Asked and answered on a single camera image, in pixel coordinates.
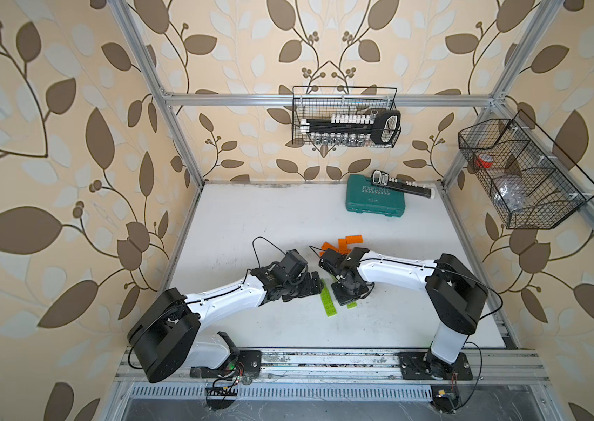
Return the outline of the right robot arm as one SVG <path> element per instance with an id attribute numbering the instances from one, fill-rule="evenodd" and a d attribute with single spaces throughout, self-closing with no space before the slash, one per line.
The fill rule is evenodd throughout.
<path id="1" fill-rule="evenodd" d="M 476 333 L 489 296 L 486 285 L 452 254 L 418 261 L 364 247 L 348 254 L 328 249 L 322 252 L 319 267 L 335 279 L 332 289 L 340 305 L 365 299 L 380 283 L 427 293 L 440 319 L 425 356 L 433 370 L 453 368 L 463 345 Z"/>

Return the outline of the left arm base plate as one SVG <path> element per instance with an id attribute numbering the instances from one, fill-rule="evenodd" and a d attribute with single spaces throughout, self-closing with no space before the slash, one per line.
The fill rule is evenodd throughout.
<path id="1" fill-rule="evenodd" d="M 218 379 L 240 377 L 242 381 L 252 382 L 259 377 L 262 367 L 260 350 L 241 350 L 232 352 L 217 368 L 194 367 L 190 369 L 190 377 L 195 379 Z"/>

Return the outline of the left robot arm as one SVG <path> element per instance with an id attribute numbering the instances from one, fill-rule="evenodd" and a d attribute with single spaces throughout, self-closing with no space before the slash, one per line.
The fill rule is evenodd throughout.
<path id="1" fill-rule="evenodd" d="M 197 338 L 198 333 L 243 310 L 318 296 L 322 290 L 320 275 L 309 271 L 295 250 L 281 261 L 249 268 L 242 279 L 217 289 L 190 295 L 168 289 L 130 329 L 127 363 L 143 371 L 150 383 L 162 382 L 182 367 L 192 368 L 200 378 L 242 375 L 243 353 L 228 333 L 207 340 Z"/>

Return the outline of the green brick lowest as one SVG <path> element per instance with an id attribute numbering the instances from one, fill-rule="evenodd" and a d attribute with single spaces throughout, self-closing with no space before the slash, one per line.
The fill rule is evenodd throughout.
<path id="1" fill-rule="evenodd" d="M 337 315 L 337 309 L 336 309 L 335 305 L 333 305 L 333 303 L 323 302 L 323 308 L 324 308 L 328 318 Z"/>

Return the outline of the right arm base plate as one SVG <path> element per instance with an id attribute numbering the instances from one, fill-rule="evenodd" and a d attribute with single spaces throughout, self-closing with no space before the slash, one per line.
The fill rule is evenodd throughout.
<path id="1" fill-rule="evenodd" d="M 471 381 L 474 375 L 464 353 L 447 363 L 430 351 L 405 351 L 397 354 L 401 377 L 406 381 Z"/>

